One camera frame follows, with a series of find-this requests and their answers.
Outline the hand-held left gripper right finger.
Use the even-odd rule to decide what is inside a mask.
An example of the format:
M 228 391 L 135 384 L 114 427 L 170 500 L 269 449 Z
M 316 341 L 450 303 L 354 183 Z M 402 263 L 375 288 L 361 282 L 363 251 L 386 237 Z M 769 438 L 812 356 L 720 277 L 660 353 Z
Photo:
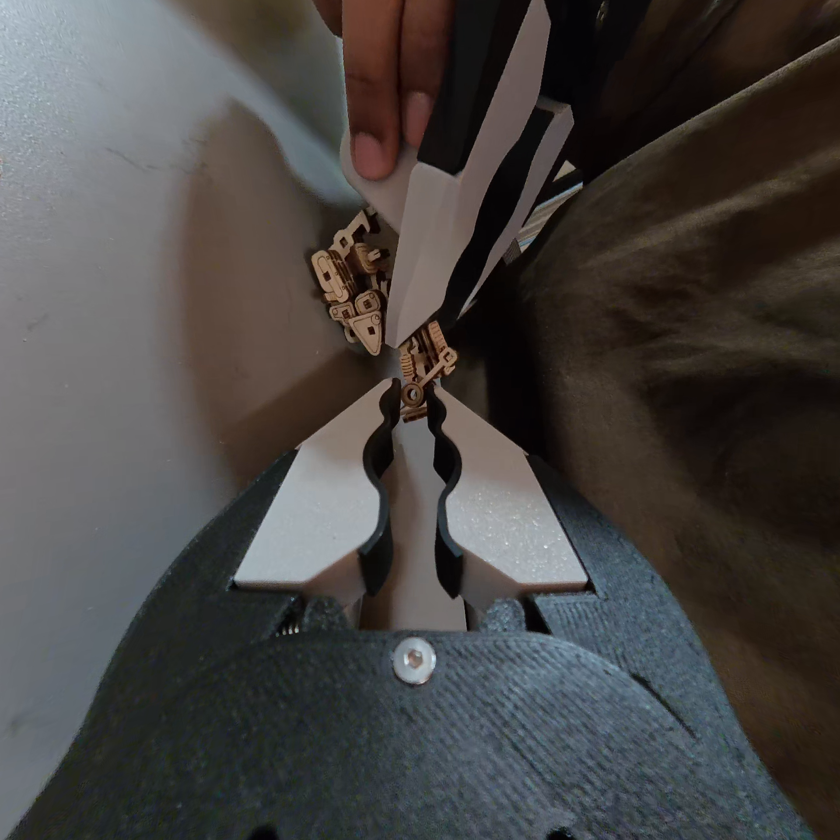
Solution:
M 581 592 L 589 577 L 528 454 L 440 387 L 427 395 L 437 578 L 476 613 L 500 599 Z

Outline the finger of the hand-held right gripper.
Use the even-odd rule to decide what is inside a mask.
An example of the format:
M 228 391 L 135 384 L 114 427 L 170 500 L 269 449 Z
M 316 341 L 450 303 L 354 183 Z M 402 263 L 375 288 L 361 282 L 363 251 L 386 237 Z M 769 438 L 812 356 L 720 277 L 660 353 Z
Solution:
M 571 107 L 538 98 L 520 138 L 490 181 L 473 233 L 450 277 L 441 322 L 454 323 L 515 240 L 574 124 Z
M 396 347 L 438 320 L 455 265 L 473 234 L 491 179 L 518 141 L 538 98 L 552 19 L 544 1 L 457 2 L 448 60 L 419 148 L 394 172 L 361 178 L 340 157 L 349 184 L 399 235 L 385 342 Z

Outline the wooden robot model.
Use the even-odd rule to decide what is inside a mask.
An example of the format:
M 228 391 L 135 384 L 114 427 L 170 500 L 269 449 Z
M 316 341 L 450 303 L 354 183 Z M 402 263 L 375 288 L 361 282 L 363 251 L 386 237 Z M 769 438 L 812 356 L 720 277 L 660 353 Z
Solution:
M 311 256 L 329 317 L 338 323 L 345 339 L 371 356 L 385 347 L 385 321 L 392 285 L 392 256 L 379 244 L 382 229 L 377 212 L 360 210 L 338 230 L 329 247 Z M 441 358 L 440 376 L 450 375 L 458 354 L 449 345 L 438 322 L 427 321 L 399 347 L 403 376 L 421 379 Z

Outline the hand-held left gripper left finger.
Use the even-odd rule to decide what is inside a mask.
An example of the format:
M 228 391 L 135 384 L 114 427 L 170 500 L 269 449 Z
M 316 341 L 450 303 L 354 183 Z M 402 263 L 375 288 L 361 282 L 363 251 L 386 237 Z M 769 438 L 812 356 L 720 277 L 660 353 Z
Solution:
M 343 607 L 382 589 L 393 562 L 383 475 L 400 409 L 400 383 L 385 379 L 297 447 L 237 588 L 327 596 Z

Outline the person's right hand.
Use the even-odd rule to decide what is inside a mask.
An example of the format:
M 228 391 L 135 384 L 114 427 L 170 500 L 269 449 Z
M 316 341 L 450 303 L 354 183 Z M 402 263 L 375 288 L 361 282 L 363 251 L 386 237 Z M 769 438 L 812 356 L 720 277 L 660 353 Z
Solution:
M 355 171 L 380 181 L 404 144 L 417 148 L 443 80 L 452 1 L 315 1 L 343 42 Z

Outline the small wooden lever piece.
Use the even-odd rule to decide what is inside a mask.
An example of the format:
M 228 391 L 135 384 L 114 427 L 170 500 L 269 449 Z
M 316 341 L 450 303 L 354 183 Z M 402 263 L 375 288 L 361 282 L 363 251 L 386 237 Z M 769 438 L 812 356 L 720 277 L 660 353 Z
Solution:
M 427 414 L 426 387 L 442 376 L 450 375 L 458 361 L 458 354 L 445 346 L 442 351 L 421 349 L 413 339 L 400 347 L 403 385 L 401 390 L 401 418 L 407 424 Z

